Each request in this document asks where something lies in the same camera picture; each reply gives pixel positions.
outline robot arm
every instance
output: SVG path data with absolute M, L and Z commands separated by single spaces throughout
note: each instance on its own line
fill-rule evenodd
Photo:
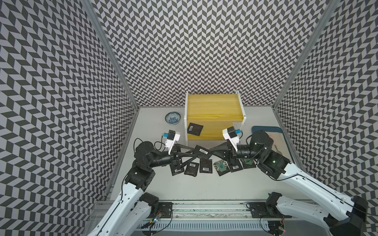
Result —
M 159 198 L 145 193 L 155 176 L 152 167 L 171 165 L 173 170 L 180 170 L 197 158 L 196 154 L 192 154 L 194 148 L 175 144 L 180 137 L 179 133 L 170 130 L 164 137 L 167 137 L 168 151 L 156 150 L 151 142 L 139 144 L 134 154 L 136 160 L 125 176 L 121 192 L 88 236 L 130 236 L 145 218 L 158 211 Z M 182 157 L 191 158 L 182 162 Z
M 249 145 L 226 143 L 210 149 L 221 159 L 233 165 L 236 159 L 253 159 L 257 167 L 271 179 L 285 182 L 319 205 L 289 199 L 272 193 L 267 200 L 268 211 L 291 215 L 328 229 L 334 236 L 361 235 L 366 222 L 368 203 L 365 199 L 337 192 L 300 170 L 284 156 L 272 150 L 273 140 L 260 130 L 251 135 Z

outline ceramic bowl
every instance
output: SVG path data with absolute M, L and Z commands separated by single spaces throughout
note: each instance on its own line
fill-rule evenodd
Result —
M 180 121 L 180 119 L 181 115 L 176 111 L 170 112 L 166 115 L 166 122 L 170 125 L 177 124 Z

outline chevron patterned wall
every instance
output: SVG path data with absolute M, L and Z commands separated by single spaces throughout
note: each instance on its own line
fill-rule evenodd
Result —
M 378 214 L 378 3 L 341 1 L 279 114 L 307 171 Z M 369 216 L 367 235 L 378 235 Z
M 79 235 L 132 115 L 78 0 L 0 1 L 0 235 Z
M 271 105 L 329 0 L 92 0 L 141 106 L 240 91 Z

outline wooden box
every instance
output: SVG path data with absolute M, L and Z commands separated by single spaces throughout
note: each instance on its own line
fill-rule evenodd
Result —
M 186 140 L 224 140 L 222 130 L 239 129 L 246 119 L 242 100 L 237 94 L 186 94 Z M 190 123 L 203 125 L 200 136 L 187 133 Z

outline floor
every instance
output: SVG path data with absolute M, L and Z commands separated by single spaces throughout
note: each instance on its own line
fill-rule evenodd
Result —
M 176 125 L 165 122 L 164 117 L 171 111 L 181 114 L 181 120 Z M 252 126 L 279 126 L 271 107 L 245 107 L 247 116 L 246 122 L 242 127 L 243 137 L 241 143 L 245 143 L 245 138 L 252 131 Z M 168 132 L 169 129 L 181 133 L 179 143 L 185 145 L 184 132 L 184 108 L 141 108 L 136 120 L 132 136 L 129 141 L 114 189 L 111 200 L 115 200 L 121 190 L 124 176 L 129 171 L 133 161 L 133 143 L 136 138 L 143 141 L 160 141 L 161 134 Z M 274 137 L 277 148 L 287 158 L 290 158 L 287 146 L 283 137 Z M 188 145 L 194 147 L 196 144 L 205 148 L 210 148 L 221 144 L 224 141 L 189 141 Z M 220 160 L 212 156 L 213 162 Z M 156 173 L 147 192 L 156 195 L 160 200 L 233 200 L 233 199 L 266 199 L 268 193 L 279 192 L 284 196 L 293 199 L 309 199 L 297 189 L 282 183 L 271 180 L 258 168 L 245 169 L 234 173 L 227 173 L 219 176 L 215 170 L 213 174 L 198 173 L 196 177 L 178 174 L 172 176 L 169 166 L 154 168 Z

